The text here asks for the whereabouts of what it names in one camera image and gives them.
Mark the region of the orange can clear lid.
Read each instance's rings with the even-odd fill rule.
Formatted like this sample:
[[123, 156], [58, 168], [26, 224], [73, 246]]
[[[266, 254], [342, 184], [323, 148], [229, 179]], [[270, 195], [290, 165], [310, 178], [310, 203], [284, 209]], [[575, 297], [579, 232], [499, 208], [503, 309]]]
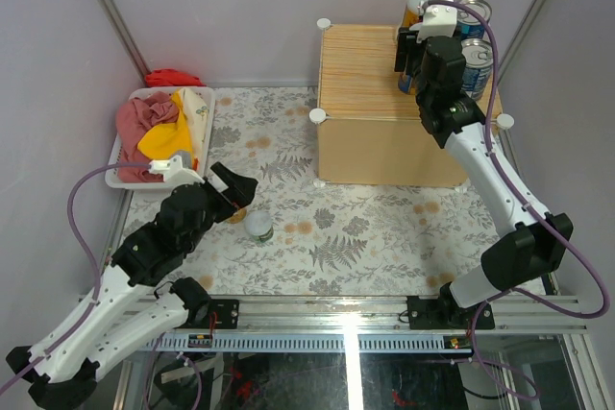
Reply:
[[234, 213], [231, 217], [227, 219], [227, 222], [230, 224], [238, 224], [242, 222], [247, 215], [247, 210], [245, 208], [241, 208], [236, 213]]

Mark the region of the green can clear lid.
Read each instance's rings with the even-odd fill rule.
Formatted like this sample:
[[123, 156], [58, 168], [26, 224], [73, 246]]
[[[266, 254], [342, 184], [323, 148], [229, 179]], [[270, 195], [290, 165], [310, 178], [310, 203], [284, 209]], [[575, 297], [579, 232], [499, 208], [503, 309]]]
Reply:
[[273, 236], [273, 221], [267, 211], [256, 210], [248, 213], [244, 228], [248, 235], [259, 243], [264, 243]]

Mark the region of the dark blue soup can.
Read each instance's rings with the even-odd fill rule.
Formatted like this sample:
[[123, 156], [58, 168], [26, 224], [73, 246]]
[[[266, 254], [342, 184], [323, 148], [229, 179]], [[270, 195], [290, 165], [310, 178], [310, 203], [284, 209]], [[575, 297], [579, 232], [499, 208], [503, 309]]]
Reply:
[[466, 60], [462, 90], [470, 98], [479, 100], [493, 70], [493, 50], [489, 42], [478, 38], [462, 40], [461, 46]]

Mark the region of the light blue Progresso soup can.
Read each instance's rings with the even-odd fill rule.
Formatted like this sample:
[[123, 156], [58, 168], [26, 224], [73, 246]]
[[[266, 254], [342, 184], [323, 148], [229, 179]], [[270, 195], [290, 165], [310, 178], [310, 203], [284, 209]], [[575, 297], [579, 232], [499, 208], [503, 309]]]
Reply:
[[457, 24], [454, 36], [460, 40], [471, 38], [484, 39], [485, 28], [477, 19], [477, 15], [486, 23], [489, 23], [492, 14], [491, 6], [485, 0], [459, 0], [458, 3], [476, 14], [472, 15], [464, 9], [457, 10]]

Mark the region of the blue mixed bean can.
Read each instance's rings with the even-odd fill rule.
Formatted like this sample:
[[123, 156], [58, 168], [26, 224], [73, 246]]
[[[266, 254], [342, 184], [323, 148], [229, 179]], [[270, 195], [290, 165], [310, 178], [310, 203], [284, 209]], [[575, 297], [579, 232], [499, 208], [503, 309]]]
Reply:
[[419, 72], [407, 74], [402, 72], [398, 78], [398, 88], [401, 92], [408, 95], [416, 94], [417, 78]]

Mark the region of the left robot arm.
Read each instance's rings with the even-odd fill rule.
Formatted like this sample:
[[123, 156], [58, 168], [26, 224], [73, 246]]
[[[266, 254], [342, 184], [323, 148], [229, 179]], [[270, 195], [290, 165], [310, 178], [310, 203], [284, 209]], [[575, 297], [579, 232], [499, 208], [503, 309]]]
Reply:
[[155, 218], [124, 239], [106, 269], [94, 270], [91, 291], [52, 332], [6, 357], [41, 409], [80, 407], [111, 369], [145, 343], [176, 327], [214, 326], [219, 318], [206, 289], [192, 277], [180, 277], [153, 305], [128, 321], [120, 319], [183, 265], [213, 225], [250, 205], [258, 181], [220, 162], [202, 177], [179, 155], [144, 167], [173, 187]]

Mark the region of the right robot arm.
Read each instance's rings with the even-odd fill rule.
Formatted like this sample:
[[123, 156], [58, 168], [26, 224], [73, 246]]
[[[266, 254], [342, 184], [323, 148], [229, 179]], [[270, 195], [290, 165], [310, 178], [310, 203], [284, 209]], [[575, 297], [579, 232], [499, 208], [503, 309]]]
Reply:
[[421, 123], [468, 174], [499, 235], [478, 267], [445, 283], [427, 308], [412, 311], [453, 328], [466, 326], [481, 302], [558, 269], [573, 231], [569, 217], [551, 214], [506, 160], [494, 166], [499, 149], [483, 111], [462, 89], [465, 66], [458, 38], [422, 39], [416, 26], [400, 29], [395, 68], [415, 83]]

